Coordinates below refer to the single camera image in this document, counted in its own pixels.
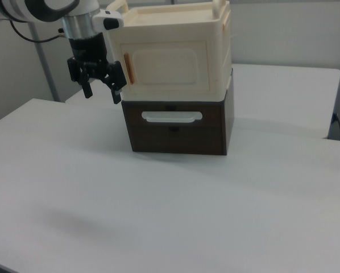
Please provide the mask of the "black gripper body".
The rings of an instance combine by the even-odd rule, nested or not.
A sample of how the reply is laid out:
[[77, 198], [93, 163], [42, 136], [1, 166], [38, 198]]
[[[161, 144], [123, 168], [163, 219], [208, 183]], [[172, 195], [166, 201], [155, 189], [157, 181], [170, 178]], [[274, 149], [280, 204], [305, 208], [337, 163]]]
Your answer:
[[69, 39], [75, 60], [85, 68], [89, 78], [102, 79], [105, 75], [107, 49], [103, 34], [86, 39]]

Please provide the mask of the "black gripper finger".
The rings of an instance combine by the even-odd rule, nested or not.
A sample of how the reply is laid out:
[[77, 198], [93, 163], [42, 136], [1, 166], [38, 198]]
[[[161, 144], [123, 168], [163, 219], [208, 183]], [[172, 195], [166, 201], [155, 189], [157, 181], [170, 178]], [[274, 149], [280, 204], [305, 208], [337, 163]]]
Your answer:
[[126, 77], [119, 61], [105, 65], [105, 75], [101, 81], [111, 90], [113, 102], [121, 102], [121, 90], [127, 85]]
[[92, 96], [92, 89], [86, 69], [82, 68], [74, 57], [68, 59], [67, 64], [71, 80], [81, 85], [85, 98], [90, 98]]

